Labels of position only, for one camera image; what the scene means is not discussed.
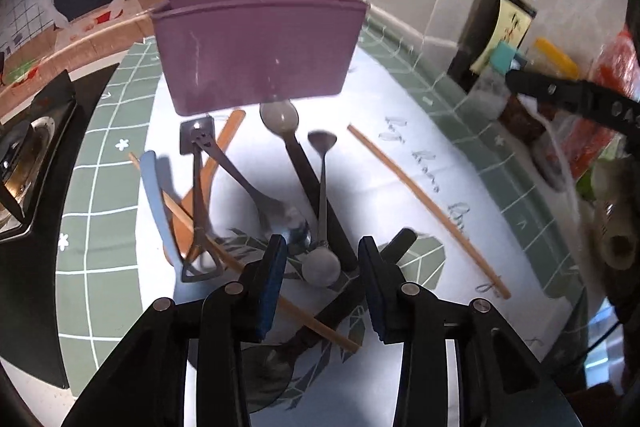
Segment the wooden chopstick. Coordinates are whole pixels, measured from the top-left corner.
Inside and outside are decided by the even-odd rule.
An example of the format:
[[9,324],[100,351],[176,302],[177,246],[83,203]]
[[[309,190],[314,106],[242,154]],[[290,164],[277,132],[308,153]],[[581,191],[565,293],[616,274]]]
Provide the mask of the wooden chopstick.
[[[242,109],[235,109],[228,120],[225,123],[225,126],[220,131],[216,142],[218,143],[218,147],[224,151],[229,147],[231,140],[234,139],[236,132],[238,132],[238,128],[244,120],[246,113]],[[204,164],[202,171],[200,171],[200,183],[202,186],[202,197],[204,199],[204,204],[206,208],[209,208],[209,198],[211,195],[211,184],[213,182],[213,176],[216,174],[218,170],[218,162],[216,162],[213,158],[208,158],[207,162]],[[185,197],[182,198],[180,202],[180,206],[185,210],[187,214],[190,216],[193,215],[193,187],[187,192]],[[174,235],[175,242],[178,245],[178,251],[180,253],[187,252],[189,247],[191,246],[191,242],[193,241],[193,230],[189,230],[187,227],[183,225],[183,223],[178,219],[177,216],[174,216],[172,219],[172,225],[174,227]],[[193,263],[195,259],[187,258],[187,261]]]
[[[140,163],[138,158],[136,158],[132,153],[129,153],[129,159],[136,166],[138,170],[140,170]],[[178,203],[172,200],[171,196],[169,196],[164,190],[162,191],[162,197],[164,198],[164,204],[167,208],[174,214],[175,217],[180,219],[187,229],[193,232],[193,219],[189,214],[187,214]],[[220,256],[220,259],[233,271],[237,273],[242,273],[244,269],[244,265],[238,261],[235,257],[229,254],[223,247],[221,247],[218,243],[213,240],[212,237],[207,236],[210,242],[213,244],[216,253]],[[282,295],[278,297],[278,306],[286,311],[293,318],[296,318],[302,325],[306,326],[312,331],[315,331],[322,338],[327,339],[331,343],[337,344],[343,349],[346,349],[350,353],[355,353],[360,349],[360,345],[353,342],[352,340],[344,337],[337,331],[332,330],[332,328],[322,324],[319,320],[317,320],[313,315],[308,312],[305,312],[303,309],[297,307],[293,302],[289,301],[289,299],[284,298]]]
[[489,280],[495,285],[497,290],[502,294],[505,299],[509,299],[511,297],[511,292],[502,282],[498,274],[494,271],[493,268],[487,263],[482,254],[476,250],[471,242],[460,232],[458,227],[453,224],[453,222],[447,217],[447,215],[431,200],[424,191],[418,187],[418,185],[399,168],[396,163],[385,155],[378,147],[376,147],[363,133],[358,131],[353,125],[349,124],[347,129],[350,131],[356,139],[364,145],[369,151],[373,153],[373,155],[378,158],[384,165],[386,165],[396,176],[398,179],[406,185],[409,190],[414,193],[414,196],[420,200],[424,206],[433,214],[436,219],[441,222],[449,233],[460,243],[462,248],[465,249],[466,253],[469,254],[471,259],[475,261],[475,263],[480,267],[480,269],[484,272],[484,274],[489,277]]

